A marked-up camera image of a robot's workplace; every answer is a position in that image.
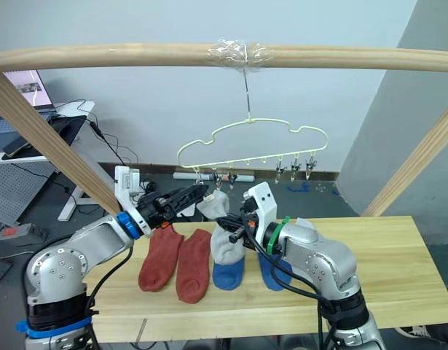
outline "pegboard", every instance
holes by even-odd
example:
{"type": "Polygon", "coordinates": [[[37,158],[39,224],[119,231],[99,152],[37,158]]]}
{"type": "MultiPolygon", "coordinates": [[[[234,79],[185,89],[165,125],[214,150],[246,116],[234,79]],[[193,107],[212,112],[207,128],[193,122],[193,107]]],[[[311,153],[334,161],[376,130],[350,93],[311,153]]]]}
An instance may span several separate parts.
{"type": "MultiPolygon", "coordinates": [[[[56,170],[50,162],[18,165],[44,176],[50,176],[56,170]]],[[[0,222],[14,226],[46,181],[46,178],[30,174],[11,163],[0,164],[0,222]]]]}

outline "white pipe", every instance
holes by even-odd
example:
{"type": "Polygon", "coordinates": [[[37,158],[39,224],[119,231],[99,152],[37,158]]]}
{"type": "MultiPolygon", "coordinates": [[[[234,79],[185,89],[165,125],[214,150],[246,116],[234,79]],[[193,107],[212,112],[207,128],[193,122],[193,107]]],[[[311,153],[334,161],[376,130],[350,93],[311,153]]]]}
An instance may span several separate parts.
{"type": "MultiPolygon", "coordinates": [[[[229,181],[229,174],[217,174],[217,176],[221,176],[222,181],[229,181]]],[[[197,174],[196,173],[179,173],[175,172],[173,173],[174,179],[180,179],[180,180],[196,180],[197,174]]],[[[201,174],[201,179],[203,180],[210,180],[211,174],[201,174]]],[[[254,182],[254,175],[238,175],[237,179],[235,180],[237,182],[254,182]]]]}

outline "computer monitor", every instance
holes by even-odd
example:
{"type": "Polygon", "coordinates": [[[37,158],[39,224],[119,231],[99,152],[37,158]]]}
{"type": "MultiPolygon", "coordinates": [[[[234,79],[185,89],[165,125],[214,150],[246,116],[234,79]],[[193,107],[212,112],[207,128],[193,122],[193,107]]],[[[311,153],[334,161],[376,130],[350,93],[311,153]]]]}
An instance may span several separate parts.
{"type": "Polygon", "coordinates": [[[54,108],[36,70],[6,71],[4,74],[35,109],[41,111],[54,108]]]}

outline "blue tape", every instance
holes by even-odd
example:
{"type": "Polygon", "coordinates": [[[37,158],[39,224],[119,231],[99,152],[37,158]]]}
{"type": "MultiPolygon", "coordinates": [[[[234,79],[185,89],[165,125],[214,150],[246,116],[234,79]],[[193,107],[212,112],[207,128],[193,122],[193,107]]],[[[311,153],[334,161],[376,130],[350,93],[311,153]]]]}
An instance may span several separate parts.
{"type": "Polygon", "coordinates": [[[87,317],[86,319],[82,319],[81,321],[69,324],[68,326],[57,328],[55,330],[32,330],[27,321],[19,321],[16,325],[16,329],[18,332],[26,332],[28,337],[33,339],[42,339],[42,338],[50,338],[55,337],[60,334],[64,334],[67,332],[71,332],[72,330],[78,330],[79,328],[83,328],[91,323],[92,318],[87,317]]]}
{"type": "Polygon", "coordinates": [[[121,211],[120,213],[118,213],[117,219],[128,230],[130,236],[133,239],[138,239],[141,237],[138,230],[136,230],[135,225],[131,222],[131,218],[130,215],[128,215],[128,213],[121,211]]]}

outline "red sock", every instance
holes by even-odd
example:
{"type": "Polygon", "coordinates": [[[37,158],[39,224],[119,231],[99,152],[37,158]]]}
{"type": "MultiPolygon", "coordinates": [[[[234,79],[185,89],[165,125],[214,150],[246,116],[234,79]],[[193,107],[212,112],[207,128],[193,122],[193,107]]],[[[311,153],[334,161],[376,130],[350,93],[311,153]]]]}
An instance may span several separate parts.
{"type": "Polygon", "coordinates": [[[178,299],[197,303],[209,285],[209,251],[211,234],[197,229],[180,247],[176,290],[178,299]]]}
{"type": "Polygon", "coordinates": [[[178,248],[183,239],[172,225],[155,230],[149,241],[148,256],[138,277],[138,285],[142,291],[156,292],[167,284],[175,270],[178,248]]]}

